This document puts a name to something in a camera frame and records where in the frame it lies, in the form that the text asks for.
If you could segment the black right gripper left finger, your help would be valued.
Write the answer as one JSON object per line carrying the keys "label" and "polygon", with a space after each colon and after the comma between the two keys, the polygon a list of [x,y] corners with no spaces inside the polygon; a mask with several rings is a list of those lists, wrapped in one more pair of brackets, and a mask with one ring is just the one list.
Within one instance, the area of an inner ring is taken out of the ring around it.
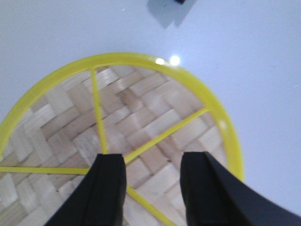
{"label": "black right gripper left finger", "polygon": [[123,156],[98,154],[89,172],[46,225],[120,226],[126,186]]}

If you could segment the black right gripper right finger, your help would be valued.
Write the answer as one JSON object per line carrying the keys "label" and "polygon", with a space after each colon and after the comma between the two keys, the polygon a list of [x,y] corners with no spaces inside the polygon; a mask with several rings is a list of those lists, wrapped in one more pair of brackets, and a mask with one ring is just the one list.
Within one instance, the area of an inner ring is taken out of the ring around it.
{"label": "black right gripper right finger", "polygon": [[264,198],[208,152],[185,152],[180,186],[189,226],[299,226],[301,218]]}

